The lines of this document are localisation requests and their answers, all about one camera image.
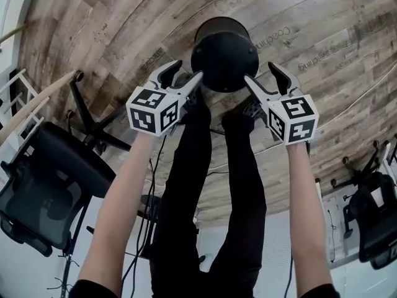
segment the office chair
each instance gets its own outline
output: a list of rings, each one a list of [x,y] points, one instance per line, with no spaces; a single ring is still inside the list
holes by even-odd
[[[115,173],[96,153],[70,133],[45,122],[14,159],[2,162],[9,180],[0,192],[1,230],[48,257],[52,248],[67,259],[63,296],[71,256],[92,196],[103,198]],[[70,227],[79,213],[73,237]]]
[[[106,126],[113,122],[113,120],[115,120],[122,112],[125,112],[125,106],[123,105],[116,109],[113,111],[113,113],[108,115],[100,122],[95,122],[88,111],[87,105],[84,103],[83,97],[81,96],[77,87],[77,83],[80,82],[83,77],[84,73],[82,71],[77,71],[74,75],[74,78],[70,82],[70,88],[73,93],[74,101],[76,102],[77,109],[83,122],[82,126],[79,127],[78,130],[86,135],[83,143],[90,149],[95,148],[98,155],[101,155],[103,152],[105,152],[107,145],[111,145],[125,151],[130,151],[130,145],[104,132],[104,128]],[[68,111],[66,116],[70,133],[70,119],[73,117],[73,115],[73,111]]]
[[[358,189],[343,208],[344,238],[352,235],[349,222],[356,220],[360,232],[359,260],[362,263],[369,261],[374,269],[380,269],[397,259],[397,197],[393,179],[387,174],[372,172],[378,167],[372,167],[378,153],[378,142],[374,142],[373,146],[376,151],[363,171],[348,168],[352,177],[346,182],[358,185]],[[348,165],[349,160],[346,162],[345,158],[343,162]],[[346,182],[332,186],[346,186]],[[381,206],[371,194],[378,188],[383,199]]]

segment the black and white marker cube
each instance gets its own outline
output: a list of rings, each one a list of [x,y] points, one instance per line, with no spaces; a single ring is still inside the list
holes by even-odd
[[[126,103],[130,127],[161,136],[179,120],[179,100],[162,89],[137,87]]]
[[[284,144],[314,138],[319,115],[310,95],[281,98],[267,102],[267,106],[267,125]]]

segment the black cylindrical container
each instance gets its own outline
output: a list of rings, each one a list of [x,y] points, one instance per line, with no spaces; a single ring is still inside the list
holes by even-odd
[[[214,17],[198,28],[191,62],[194,73],[203,71],[206,87],[223,93],[245,87],[244,75],[255,76],[259,67],[246,28],[229,17]]]

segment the black pants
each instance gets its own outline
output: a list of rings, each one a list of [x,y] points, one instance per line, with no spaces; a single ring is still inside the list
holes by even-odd
[[[249,134],[254,120],[224,120],[232,212],[208,273],[199,270],[193,217],[211,161],[210,117],[187,122],[164,192],[151,245],[153,297],[252,297],[262,261],[266,201]]]

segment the forearm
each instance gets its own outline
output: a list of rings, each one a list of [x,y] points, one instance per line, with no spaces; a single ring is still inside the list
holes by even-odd
[[[135,223],[156,138],[139,133],[100,208],[94,238],[79,279],[119,294],[124,253]]]
[[[306,145],[287,148],[290,162],[290,233],[298,296],[331,283],[326,261],[326,227]]]

